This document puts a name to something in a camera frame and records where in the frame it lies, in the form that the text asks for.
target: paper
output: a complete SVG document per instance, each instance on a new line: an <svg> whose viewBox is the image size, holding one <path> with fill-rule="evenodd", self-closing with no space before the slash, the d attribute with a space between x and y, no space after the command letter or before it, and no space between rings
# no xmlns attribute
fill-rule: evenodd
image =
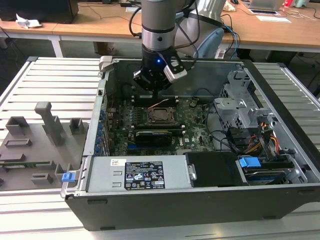
<svg viewBox="0 0 320 240"><path fill-rule="evenodd" d="M36 27L41 27L42 25L39 23L38 20L28 20L24 19L23 17L20 17L18 14L16 14L16 20L15 22L20 26L25 29L28 28L36 28Z"/></svg>
<svg viewBox="0 0 320 240"><path fill-rule="evenodd" d="M135 10L137 10L137 7L136 6L128 6L126 7L125 11L127 13L133 13Z"/></svg>
<svg viewBox="0 0 320 240"><path fill-rule="evenodd" d="M278 23L291 23L285 17L276 17L276 16L256 16L260 21L264 22L278 22Z"/></svg>

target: warning label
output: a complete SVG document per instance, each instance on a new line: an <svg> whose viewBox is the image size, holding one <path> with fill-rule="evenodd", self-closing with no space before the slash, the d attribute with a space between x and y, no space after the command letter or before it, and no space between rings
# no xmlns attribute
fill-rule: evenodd
<svg viewBox="0 0 320 240"><path fill-rule="evenodd" d="M126 162L124 176L126 190L165 189L162 161Z"/></svg>

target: yellow wire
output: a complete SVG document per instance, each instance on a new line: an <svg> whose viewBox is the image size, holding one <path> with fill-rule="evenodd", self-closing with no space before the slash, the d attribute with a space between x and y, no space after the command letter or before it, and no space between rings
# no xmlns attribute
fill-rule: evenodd
<svg viewBox="0 0 320 240"><path fill-rule="evenodd" d="M256 149L257 149L258 147L260 147L260 146L261 146L261 143L259 142L258 145L256 145L256 146L254 146L253 148L249 149L249 150L246 152L246 154L253 152L254 150L256 150Z"/></svg>

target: blue plastic clip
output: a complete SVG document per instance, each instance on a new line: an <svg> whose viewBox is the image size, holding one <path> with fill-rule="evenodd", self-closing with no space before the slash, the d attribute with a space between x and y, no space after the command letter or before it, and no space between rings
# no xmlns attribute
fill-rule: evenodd
<svg viewBox="0 0 320 240"><path fill-rule="evenodd" d="M244 156L239 159L239 163L242 168L260 168L261 163L257 157L253 156Z"/></svg>
<svg viewBox="0 0 320 240"><path fill-rule="evenodd" d="M62 175L63 183L74 183L76 181L76 173L75 172L66 172Z"/></svg>

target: wooden desk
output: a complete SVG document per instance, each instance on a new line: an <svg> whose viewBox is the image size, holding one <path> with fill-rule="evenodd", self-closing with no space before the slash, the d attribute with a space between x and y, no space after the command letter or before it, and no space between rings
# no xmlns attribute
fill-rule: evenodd
<svg viewBox="0 0 320 240"><path fill-rule="evenodd" d="M126 12L125 7L119 5L99 5L93 3L79 3L79 12L72 24L43 23L43 27L24 29L15 22L0 22L0 25L12 38L46 39L50 40L57 57L63 57L61 40L88 42L119 42L141 43L129 31L129 19L132 12ZM292 8L309 18L296 18L294 12L280 12L291 23L260 21L239 1L234 5L236 12L226 12L232 17L233 29L240 35L240 48L279 50L293 52L320 53L320 19L313 17L314 10L310 8ZM320 17L320 4L309 3L309 7L317 9ZM230 25L228 16L224 16L224 23ZM134 32L141 32L141 14L138 13L132 24ZM230 33L223 37L221 48L228 48L232 42Z"/></svg>
<svg viewBox="0 0 320 240"><path fill-rule="evenodd" d="M241 38L241 48L248 49L264 49L268 50L283 50L287 51L301 48L301 51L295 52L320 52L320 19L313 17L314 10L317 9L317 17L320 17L320 4L308 3L311 8L295 8L291 7L291 10L299 11L302 15L309 18L296 18L292 15L294 12L285 10L285 12L279 11L282 16L286 16L291 23L286 22L269 22L260 21L255 15L251 15L248 8L239 1L239 5L234 5L236 12L222 12L223 14L229 14L232 18L233 29L239 34ZM222 17L224 23L230 26L230 19L228 16ZM232 41L231 34L225 34L224 43L230 43Z"/></svg>
<svg viewBox="0 0 320 240"><path fill-rule="evenodd" d="M133 13L126 12L125 7L89 3L79 3L78 6L79 12L72 24L57 24L53 34L134 39L129 31ZM132 30L141 32L141 13L135 15Z"/></svg>
<svg viewBox="0 0 320 240"><path fill-rule="evenodd" d="M0 20L0 26L6 33L20 33L20 34L49 34L53 35L53 30L57 23L54 22L42 22L42 27L31 27L25 29L20 27L15 21L2 21Z"/></svg>

